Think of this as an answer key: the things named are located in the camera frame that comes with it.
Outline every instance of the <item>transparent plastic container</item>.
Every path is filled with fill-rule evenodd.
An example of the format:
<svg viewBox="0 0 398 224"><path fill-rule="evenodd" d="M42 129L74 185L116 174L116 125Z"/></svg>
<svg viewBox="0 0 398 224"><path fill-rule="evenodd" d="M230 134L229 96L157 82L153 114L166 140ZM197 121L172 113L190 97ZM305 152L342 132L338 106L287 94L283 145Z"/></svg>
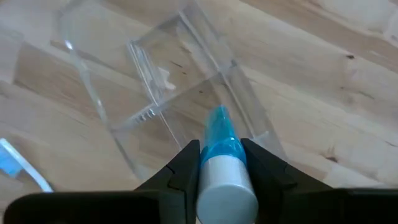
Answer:
<svg viewBox="0 0 398 224"><path fill-rule="evenodd" d="M133 171L155 174L225 105L236 134L285 159L250 83L195 1L72 1L61 33Z"/></svg>

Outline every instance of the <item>wooden floor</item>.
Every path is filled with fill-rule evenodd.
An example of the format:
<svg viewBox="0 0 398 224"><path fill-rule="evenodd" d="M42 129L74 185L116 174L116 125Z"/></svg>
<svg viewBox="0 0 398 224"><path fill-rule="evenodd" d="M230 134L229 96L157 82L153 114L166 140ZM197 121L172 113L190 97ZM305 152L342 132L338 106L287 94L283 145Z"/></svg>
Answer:
<svg viewBox="0 0 398 224"><path fill-rule="evenodd" d="M134 189L140 181L102 125L57 32L54 15L67 2L0 0L0 138L55 190ZM154 0L107 2L119 6L107 16L134 34L147 31L134 18L145 12L161 17L170 9ZM140 11L129 12L125 4ZM200 4L234 52L293 165L333 187L398 185L396 1ZM88 26L98 26L99 34L111 32L94 22L100 21ZM142 87L126 75L129 64L113 55L107 50L86 59L110 83L107 102L128 111L127 100L114 100L112 86L124 96ZM170 157L139 153L151 172ZM12 199L38 190L24 175L15 180L0 174L0 213Z"/></svg>

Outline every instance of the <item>clear plastic box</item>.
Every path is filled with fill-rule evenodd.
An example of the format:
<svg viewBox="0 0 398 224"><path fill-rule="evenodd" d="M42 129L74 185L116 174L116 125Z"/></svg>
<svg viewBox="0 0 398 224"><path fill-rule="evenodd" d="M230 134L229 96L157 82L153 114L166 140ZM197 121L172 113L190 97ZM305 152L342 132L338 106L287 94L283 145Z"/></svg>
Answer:
<svg viewBox="0 0 398 224"><path fill-rule="evenodd" d="M248 79L195 1L72 1L65 45L133 171L149 178L222 104L240 138L285 159Z"/></svg>

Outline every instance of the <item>white cylinder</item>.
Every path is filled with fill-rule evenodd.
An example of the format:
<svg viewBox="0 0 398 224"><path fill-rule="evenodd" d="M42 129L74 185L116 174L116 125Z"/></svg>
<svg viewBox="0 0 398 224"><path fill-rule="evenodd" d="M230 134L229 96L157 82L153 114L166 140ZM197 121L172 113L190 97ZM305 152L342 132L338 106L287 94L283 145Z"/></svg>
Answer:
<svg viewBox="0 0 398 224"><path fill-rule="evenodd" d="M252 224L258 202L244 163L215 156L200 171L197 215L202 224Z"/></svg>

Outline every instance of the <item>white cap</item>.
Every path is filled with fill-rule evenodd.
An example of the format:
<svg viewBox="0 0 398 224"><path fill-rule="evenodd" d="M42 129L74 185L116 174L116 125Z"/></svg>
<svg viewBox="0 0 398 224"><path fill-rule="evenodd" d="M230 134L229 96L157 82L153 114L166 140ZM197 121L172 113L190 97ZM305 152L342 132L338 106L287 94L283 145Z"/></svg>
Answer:
<svg viewBox="0 0 398 224"><path fill-rule="evenodd" d="M252 224L258 202L242 161L215 156L200 171L197 215L202 224Z"/></svg>

